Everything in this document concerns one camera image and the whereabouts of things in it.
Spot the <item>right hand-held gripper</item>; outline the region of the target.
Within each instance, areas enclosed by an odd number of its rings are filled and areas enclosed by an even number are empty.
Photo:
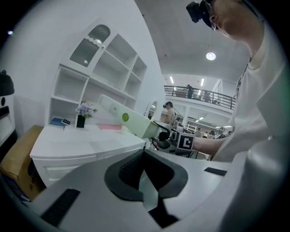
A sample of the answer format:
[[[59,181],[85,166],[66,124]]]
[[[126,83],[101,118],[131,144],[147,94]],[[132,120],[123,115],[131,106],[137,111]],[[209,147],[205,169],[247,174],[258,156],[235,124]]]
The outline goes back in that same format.
[[[157,150],[166,150],[170,154],[190,157],[193,153],[194,134],[176,131],[171,125],[154,121],[159,127],[159,136],[152,138],[152,144]]]

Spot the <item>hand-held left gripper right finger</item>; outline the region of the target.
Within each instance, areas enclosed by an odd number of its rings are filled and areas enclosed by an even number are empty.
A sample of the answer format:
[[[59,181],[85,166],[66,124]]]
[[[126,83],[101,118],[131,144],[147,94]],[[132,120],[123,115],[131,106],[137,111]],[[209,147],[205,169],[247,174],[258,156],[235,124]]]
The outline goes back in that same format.
[[[181,221],[215,190],[230,164],[144,151],[144,171],[156,189],[149,211],[154,231]]]

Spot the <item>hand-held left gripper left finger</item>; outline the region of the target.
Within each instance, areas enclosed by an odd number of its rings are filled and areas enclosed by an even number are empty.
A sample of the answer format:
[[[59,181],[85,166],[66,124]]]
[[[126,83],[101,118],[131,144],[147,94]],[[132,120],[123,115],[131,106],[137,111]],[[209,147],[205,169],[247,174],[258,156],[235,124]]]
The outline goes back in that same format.
[[[30,208],[63,232],[154,232],[139,191],[143,150],[83,164],[47,187]]]

